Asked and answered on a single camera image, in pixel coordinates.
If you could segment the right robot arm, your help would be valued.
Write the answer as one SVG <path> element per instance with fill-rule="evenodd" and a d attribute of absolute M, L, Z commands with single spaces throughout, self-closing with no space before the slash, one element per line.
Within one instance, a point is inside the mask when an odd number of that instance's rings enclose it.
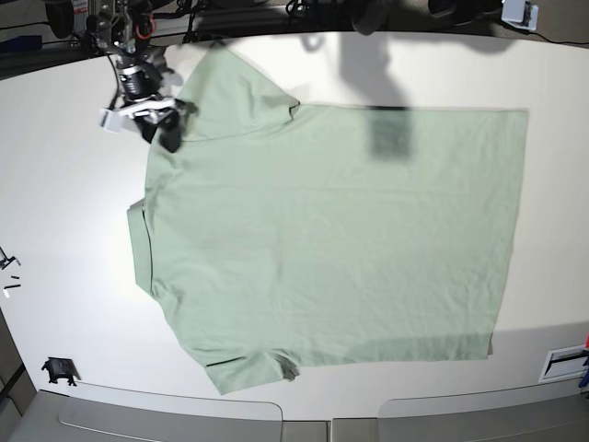
<path fill-rule="evenodd" d="M 181 144 L 182 119 L 187 103 L 164 93 L 165 75 L 172 72 L 165 50 L 153 47 L 156 17 L 150 1 L 102 1 L 98 13 L 87 19 L 93 48 L 107 55 L 116 76 L 116 90 L 108 107 L 100 110 L 99 126 L 117 133 L 133 122 L 150 143 L 169 153 Z"/>

